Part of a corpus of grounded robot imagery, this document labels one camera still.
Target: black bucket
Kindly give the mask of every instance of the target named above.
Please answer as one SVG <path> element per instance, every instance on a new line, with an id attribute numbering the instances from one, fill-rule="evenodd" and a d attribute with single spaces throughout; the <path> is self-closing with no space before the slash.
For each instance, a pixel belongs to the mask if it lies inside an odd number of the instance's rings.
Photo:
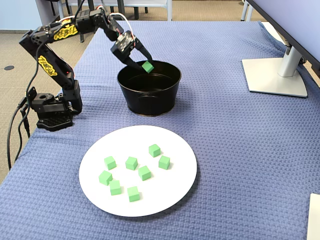
<path id="1" fill-rule="evenodd" d="M 129 109 L 149 117 L 165 114 L 174 107 L 181 79 L 180 70 L 167 62 L 153 61 L 152 65 L 150 73 L 126 66 L 118 74 Z"/>

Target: white paper plate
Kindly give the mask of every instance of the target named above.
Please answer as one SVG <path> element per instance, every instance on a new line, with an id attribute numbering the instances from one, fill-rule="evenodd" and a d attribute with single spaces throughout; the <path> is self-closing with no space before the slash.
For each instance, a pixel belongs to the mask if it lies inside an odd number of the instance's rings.
<path id="1" fill-rule="evenodd" d="M 161 155 L 149 154 L 149 146 L 153 144 L 161 148 Z M 162 155 L 170 158 L 168 170 L 158 167 Z M 117 164 L 109 171 L 104 163 L 108 156 L 113 156 Z M 128 157 L 137 158 L 134 171 L 126 169 Z M 143 166 L 151 171 L 151 178 L 145 181 L 138 174 L 138 168 Z M 121 194 L 111 196 L 109 186 L 99 182 L 103 170 L 120 181 Z M 79 180 L 86 197 L 98 208 L 114 215 L 140 217 L 176 204 L 190 190 L 196 174 L 196 156 L 182 137 L 161 127 L 138 125 L 113 131 L 93 144 L 82 159 Z M 127 188 L 134 186 L 140 200 L 129 202 Z"/>

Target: black robotic arm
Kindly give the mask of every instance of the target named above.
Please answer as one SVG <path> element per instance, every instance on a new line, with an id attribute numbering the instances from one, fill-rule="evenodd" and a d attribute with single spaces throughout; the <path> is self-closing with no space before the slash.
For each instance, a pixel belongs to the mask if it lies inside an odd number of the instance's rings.
<path id="1" fill-rule="evenodd" d="M 83 106 L 80 86 L 79 82 L 75 80 L 74 70 L 62 58 L 58 57 L 47 44 L 78 34 L 91 33 L 97 28 L 103 29 L 109 40 L 115 42 L 111 51 L 122 63 L 144 71 L 130 58 L 134 48 L 139 50 L 150 63 L 153 62 L 151 55 L 139 39 L 130 31 L 124 32 L 117 21 L 111 15 L 106 15 L 102 8 L 93 11 L 89 9 L 80 11 L 76 19 L 70 17 L 61 22 L 53 22 L 36 30 L 28 31 L 20 40 L 20 45 L 62 88 L 62 93 L 56 97 L 50 93 L 37 93 L 34 87 L 30 90 L 28 94 L 31 102 L 30 107 L 37 112 L 38 128 L 57 131 L 72 126 L 73 115 L 79 114 Z"/>

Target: blue textured cloth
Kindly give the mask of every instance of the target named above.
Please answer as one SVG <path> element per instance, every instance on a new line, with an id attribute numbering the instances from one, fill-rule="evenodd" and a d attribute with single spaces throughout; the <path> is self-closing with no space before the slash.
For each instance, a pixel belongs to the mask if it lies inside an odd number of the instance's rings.
<path id="1" fill-rule="evenodd" d="M 305 239 L 310 193 L 320 193 L 320 90 L 306 69 L 298 68 L 306 99 L 250 93 L 242 59 L 285 51 L 260 23 L 135 21 L 132 28 L 155 60 L 181 70 L 175 107 L 157 117 L 130 112 L 117 83 L 124 65 L 98 30 L 75 68 L 83 111 L 74 126 L 37 129 L 0 186 L 0 238 Z M 100 210 L 79 184 L 89 147 L 132 125 L 179 134 L 198 162 L 181 201 L 138 218 Z"/>

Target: green foam cube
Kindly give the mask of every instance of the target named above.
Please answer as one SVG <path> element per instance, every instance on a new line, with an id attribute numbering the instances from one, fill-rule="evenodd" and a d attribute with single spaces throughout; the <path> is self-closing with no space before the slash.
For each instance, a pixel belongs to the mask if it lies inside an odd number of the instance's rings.
<path id="1" fill-rule="evenodd" d="M 135 170 L 138 166 L 138 161 L 135 157 L 130 156 L 125 162 L 125 167 L 127 169 Z"/>
<path id="2" fill-rule="evenodd" d="M 114 169 L 117 166 L 116 161 L 112 156 L 106 157 L 104 163 L 108 170 Z"/>
<path id="3" fill-rule="evenodd" d="M 149 147 L 149 153 L 152 157 L 159 156 L 161 153 L 160 147 L 157 144 L 153 144 Z"/>
<path id="4" fill-rule="evenodd" d="M 144 64 L 142 64 L 141 66 L 148 74 L 155 68 L 154 66 L 152 66 L 152 64 L 148 61 L 145 61 Z"/>
<path id="5" fill-rule="evenodd" d="M 170 165 L 170 157 L 161 156 L 159 160 L 159 168 L 168 170 Z"/>
<path id="6" fill-rule="evenodd" d="M 128 191 L 128 196 L 129 196 L 129 201 L 134 202 L 140 200 L 140 194 L 138 192 L 138 188 L 136 186 L 129 187 L 127 189 Z"/>
<path id="7" fill-rule="evenodd" d="M 108 171 L 103 171 L 100 175 L 99 175 L 99 182 L 101 184 L 104 184 L 106 186 L 109 185 L 109 182 L 112 180 L 112 174 Z"/>
<path id="8" fill-rule="evenodd" d="M 121 194 L 120 182 L 118 180 L 112 180 L 110 182 L 110 192 L 112 196 Z"/>
<path id="9" fill-rule="evenodd" d="M 138 173 L 142 181 L 151 178 L 151 172 L 147 166 L 140 167 Z"/>

